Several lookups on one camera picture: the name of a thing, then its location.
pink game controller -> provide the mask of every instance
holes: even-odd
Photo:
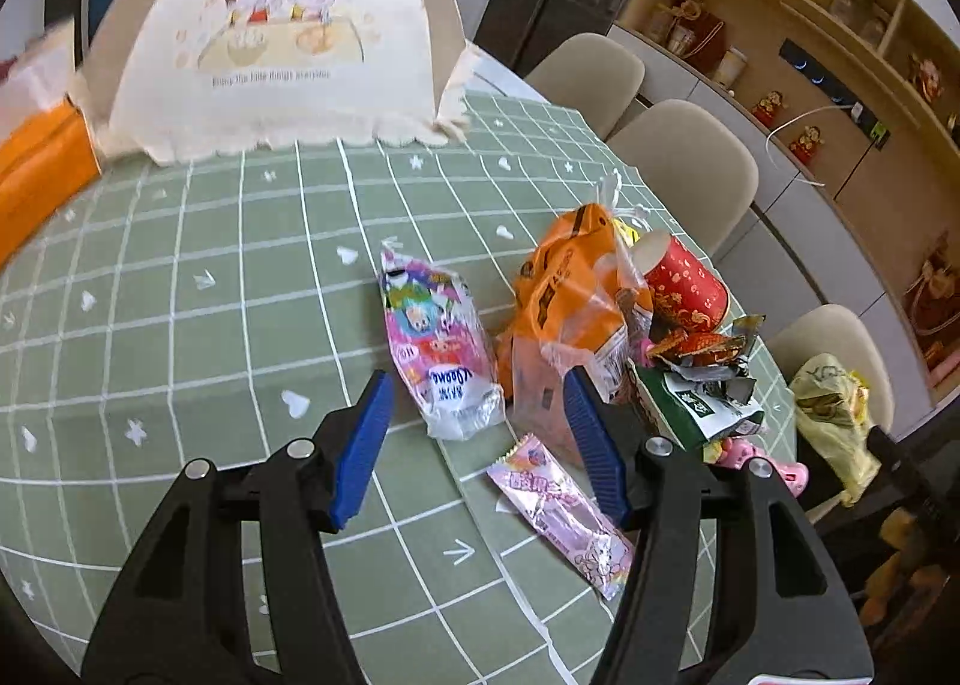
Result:
[[[741,437],[725,438],[720,442],[723,452],[714,465],[723,466],[723,468],[741,469],[751,458],[763,458],[770,461],[778,474],[784,479],[784,483],[793,494],[794,498],[803,493],[806,483],[810,479],[810,472],[803,463],[780,463],[779,461],[767,455],[765,450],[750,444],[749,441]]]

pink plastic package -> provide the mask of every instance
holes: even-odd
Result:
[[[433,438],[464,441],[506,418],[503,388],[467,283],[384,247],[390,352]]]
[[[619,593],[634,548],[536,436],[524,436],[487,474],[601,596]]]

table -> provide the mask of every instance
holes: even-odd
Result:
[[[463,274],[490,330],[509,319],[512,276],[536,239],[613,167],[623,199],[696,250],[579,113],[497,94],[467,102],[467,142],[440,150],[117,161],[8,265],[0,567],[68,662],[185,460],[261,460],[355,401],[371,370],[392,371],[381,239]],[[751,367],[766,446],[790,458],[791,394],[764,347]],[[514,443],[510,427],[438,444],[398,396],[360,514],[323,537],[373,685],[589,681],[616,603],[598,600],[484,476]],[[685,664],[707,631],[714,538],[704,525]],[[244,573],[251,643],[275,667],[255,525]]]

chair back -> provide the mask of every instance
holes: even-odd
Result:
[[[837,304],[814,308],[767,341],[767,348],[788,381],[810,357],[828,351],[870,385],[870,414],[890,432],[895,401],[886,364],[860,318],[848,308]]]
[[[640,171],[709,255],[757,194],[757,162],[747,147],[715,116],[686,100],[664,100],[640,113],[608,146]]]
[[[596,33],[580,33],[560,44],[530,71],[527,84],[551,103],[584,115],[606,139],[637,97],[646,68],[637,55]]]

metal screw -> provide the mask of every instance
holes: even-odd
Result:
[[[656,455],[658,458],[666,458],[667,455],[673,452],[673,444],[670,442],[670,439],[664,438],[664,436],[648,438],[646,448],[648,453]]]
[[[750,473],[755,477],[760,477],[760,479],[770,479],[774,476],[774,467],[770,465],[769,460],[764,460],[763,458],[754,458],[748,464],[750,467]]]
[[[308,438],[299,438],[296,441],[291,441],[287,445],[287,455],[290,455],[291,458],[296,458],[297,460],[303,460],[304,458],[309,458],[310,455],[313,455],[313,442]]]
[[[187,479],[203,479],[203,477],[209,473],[210,463],[203,458],[191,460],[186,464],[186,468],[184,469],[184,474],[186,474]]]

